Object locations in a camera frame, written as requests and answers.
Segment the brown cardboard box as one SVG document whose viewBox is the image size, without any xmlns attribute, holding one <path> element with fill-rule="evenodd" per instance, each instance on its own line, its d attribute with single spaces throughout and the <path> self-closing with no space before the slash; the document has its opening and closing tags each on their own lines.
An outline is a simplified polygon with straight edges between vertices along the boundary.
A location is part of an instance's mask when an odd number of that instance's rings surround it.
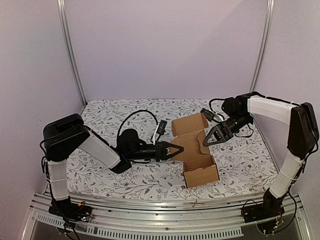
<svg viewBox="0 0 320 240">
<path fill-rule="evenodd" d="M 202 113 L 197 113 L 171 122 L 174 139 L 172 144 L 184 148 L 172 158 L 183 162 L 183 176 L 187 188 L 198 187 L 220 180 L 218 167 L 210 149 L 203 145 L 208 121 Z"/>
</svg>

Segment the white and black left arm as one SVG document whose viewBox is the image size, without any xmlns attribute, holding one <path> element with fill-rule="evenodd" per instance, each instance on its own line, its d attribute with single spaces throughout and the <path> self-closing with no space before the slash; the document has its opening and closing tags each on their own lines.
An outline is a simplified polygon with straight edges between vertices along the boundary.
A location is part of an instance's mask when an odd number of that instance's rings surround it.
<svg viewBox="0 0 320 240">
<path fill-rule="evenodd" d="M 83 201 L 73 203 L 69 194 L 67 160 L 75 150 L 86 152 L 116 174 L 129 170 L 134 160 L 166 161 L 184 151 L 180 145 L 156 139 L 148 144 L 133 128 L 118 130 L 113 147 L 86 126 L 78 113 L 47 124 L 39 145 L 44 152 L 41 167 L 51 194 L 49 213 L 73 222 L 87 222 L 92 215 L 90 206 Z"/>
</svg>

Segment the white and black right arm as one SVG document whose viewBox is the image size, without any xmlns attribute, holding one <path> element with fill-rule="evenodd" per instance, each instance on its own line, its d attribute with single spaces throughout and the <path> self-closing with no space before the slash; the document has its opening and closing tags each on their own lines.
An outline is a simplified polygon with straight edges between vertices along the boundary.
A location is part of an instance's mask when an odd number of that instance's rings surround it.
<svg viewBox="0 0 320 240">
<path fill-rule="evenodd" d="M 229 141 L 242 127 L 253 124 L 255 116 L 287 126 L 286 155 L 274 182 L 263 194 L 262 203 L 245 203 L 241 208 L 246 223 L 284 214 L 284 198 L 291 196 L 291 188 L 304 172 L 308 158 L 319 150 L 320 133 L 312 104 L 295 103 L 253 91 L 224 98 L 221 109 L 227 119 L 210 129 L 203 141 L 206 147 Z"/>
</svg>

